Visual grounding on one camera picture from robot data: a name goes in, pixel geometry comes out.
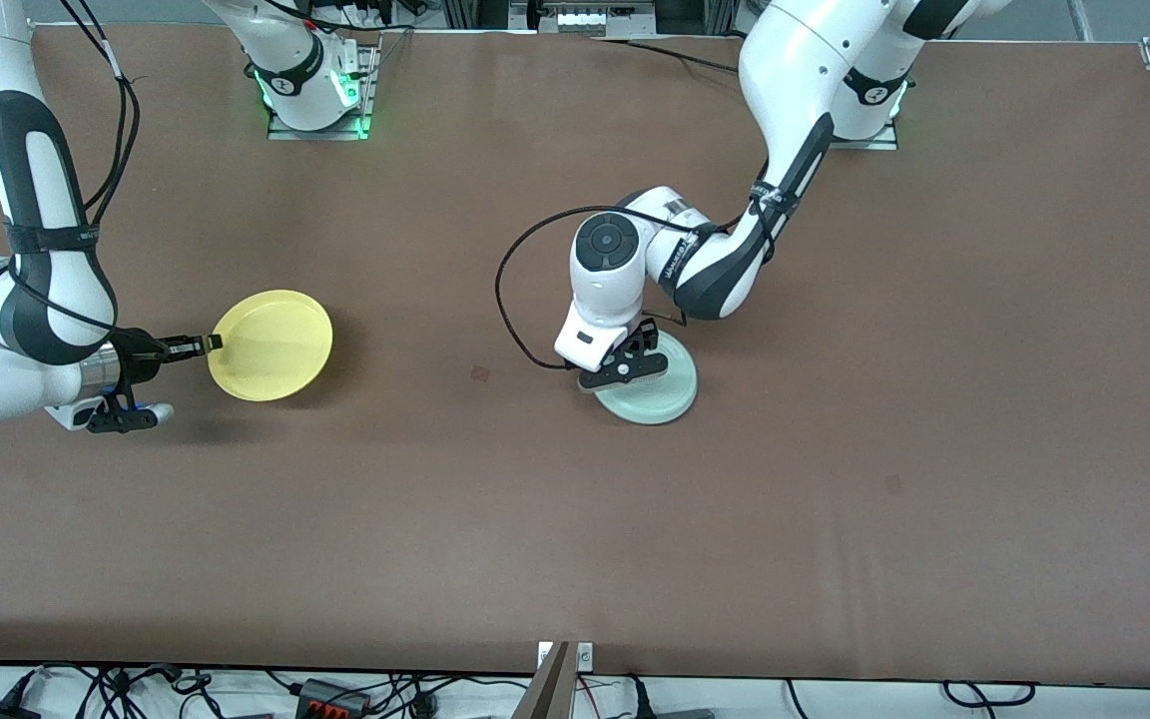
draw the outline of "yellow plate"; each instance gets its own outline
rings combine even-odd
[[[220,319],[223,347],[207,355],[210,376],[238,399],[269,401],[301,391],[331,354],[331,318],[299,291],[262,291]]]

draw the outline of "green object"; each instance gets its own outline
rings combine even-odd
[[[685,347],[666,331],[649,352],[668,359],[668,372],[658,377],[597,392],[597,399],[620,419],[638,424],[662,424],[685,414],[699,391],[699,374]]]

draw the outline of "brown tabletop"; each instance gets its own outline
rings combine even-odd
[[[100,248],[123,323],[293,288],[337,349],[273,405],[166,367],[151,433],[0,423],[0,658],[529,670],[558,637],[601,672],[1150,683],[1136,47],[927,47],[900,150],[829,155],[746,306],[677,332],[695,406],[638,428],[526,362],[492,277],[643,186],[737,213],[734,77],[421,35],[370,140],[268,141],[223,28],[116,29],[146,112]],[[90,191],[108,69],[71,29],[34,54]],[[576,224],[506,278],[546,357]]]

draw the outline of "gray floor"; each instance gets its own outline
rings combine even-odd
[[[1089,31],[1099,41],[1136,41],[1150,35],[1150,0],[1082,0]],[[198,0],[90,0],[108,22],[218,22]],[[64,22],[56,0],[24,0],[38,22]],[[1068,0],[1013,0],[990,18],[974,20],[959,37],[971,40],[1076,40]]]

